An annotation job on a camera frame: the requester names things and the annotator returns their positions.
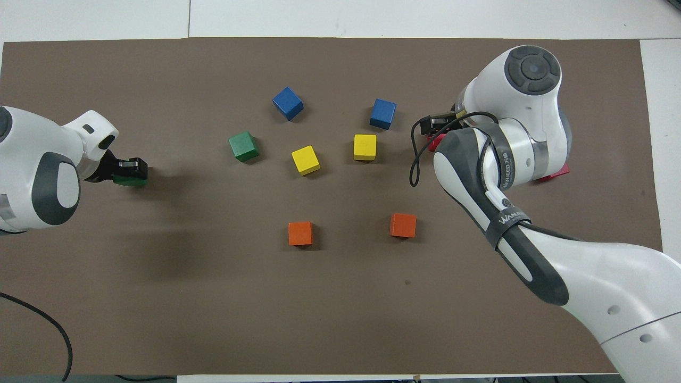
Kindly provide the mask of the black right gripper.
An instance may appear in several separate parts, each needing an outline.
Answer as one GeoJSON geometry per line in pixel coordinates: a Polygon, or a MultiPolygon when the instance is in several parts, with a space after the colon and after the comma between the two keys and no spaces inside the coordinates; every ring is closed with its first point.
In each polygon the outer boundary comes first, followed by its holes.
{"type": "Polygon", "coordinates": [[[462,122],[465,118],[466,110],[451,111],[450,113],[442,113],[435,115],[435,128],[433,124],[433,117],[426,116],[420,119],[420,134],[426,137],[433,137],[438,131],[452,131],[455,129],[462,129],[466,127],[466,123],[462,122]]]}

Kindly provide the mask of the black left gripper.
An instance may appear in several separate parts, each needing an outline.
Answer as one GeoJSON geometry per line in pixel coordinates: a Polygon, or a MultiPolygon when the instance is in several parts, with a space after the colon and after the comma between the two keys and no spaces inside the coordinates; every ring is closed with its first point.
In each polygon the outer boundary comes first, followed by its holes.
{"type": "Polygon", "coordinates": [[[148,164],[139,157],[132,159],[117,159],[112,151],[105,151],[99,165],[93,174],[85,178],[86,182],[97,184],[102,181],[112,181],[115,179],[131,178],[144,180],[148,179],[148,164]]]}

